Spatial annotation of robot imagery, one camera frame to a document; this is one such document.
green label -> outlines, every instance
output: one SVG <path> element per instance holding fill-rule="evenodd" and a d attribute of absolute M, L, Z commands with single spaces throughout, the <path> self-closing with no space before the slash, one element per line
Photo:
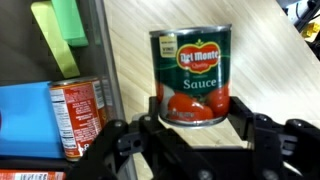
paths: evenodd
<path fill-rule="evenodd" d="M 230 79 L 231 32 L 151 38 L 155 78 L 175 91 L 207 94 Z"/>

red can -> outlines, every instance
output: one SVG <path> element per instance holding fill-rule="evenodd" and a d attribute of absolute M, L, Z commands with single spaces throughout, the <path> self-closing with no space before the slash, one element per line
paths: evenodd
<path fill-rule="evenodd" d="M 100 80 L 85 77 L 50 85 L 66 158 L 78 161 L 107 120 Z"/>
<path fill-rule="evenodd" d="M 64 180 L 65 178 L 66 178 L 66 175 L 63 172 L 0 169 L 1 180 L 16 180 L 16 179 Z"/>

del monte can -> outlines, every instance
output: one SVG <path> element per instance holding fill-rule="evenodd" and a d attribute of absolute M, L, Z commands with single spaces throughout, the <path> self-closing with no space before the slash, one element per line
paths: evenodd
<path fill-rule="evenodd" d="M 225 119 L 231 25 L 152 31 L 150 35 L 161 119 L 185 127 Z"/>

tomato sauce can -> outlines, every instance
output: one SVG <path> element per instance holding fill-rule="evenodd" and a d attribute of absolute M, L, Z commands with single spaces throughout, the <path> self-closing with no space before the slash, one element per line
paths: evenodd
<path fill-rule="evenodd" d="M 106 123 L 100 79 L 53 82 L 50 95 L 66 159 L 78 161 Z"/>
<path fill-rule="evenodd" d="M 1 180 L 16 180 L 16 179 L 64 180 L 65 178 L 66 178 L 66 175 L 64 172 L 0 169 Z"/>
<path fill-rule="evenodd" d="M 161 119 L 182 127 L 223 121 L 230 101 L 231 24 L 150 36 Z"/>

del monte logo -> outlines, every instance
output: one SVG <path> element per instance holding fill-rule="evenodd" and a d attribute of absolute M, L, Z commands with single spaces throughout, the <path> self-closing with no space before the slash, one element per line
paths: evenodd
<path fill-rule="evenodd" d="M 220 57 L 220 48 L 215 42 L 202 42 L 201 39 L 194 44 L 185 44 L 177 52 L 176 59 L 182 69 L 193 73 L 207 72 L 217 65 Z"/>

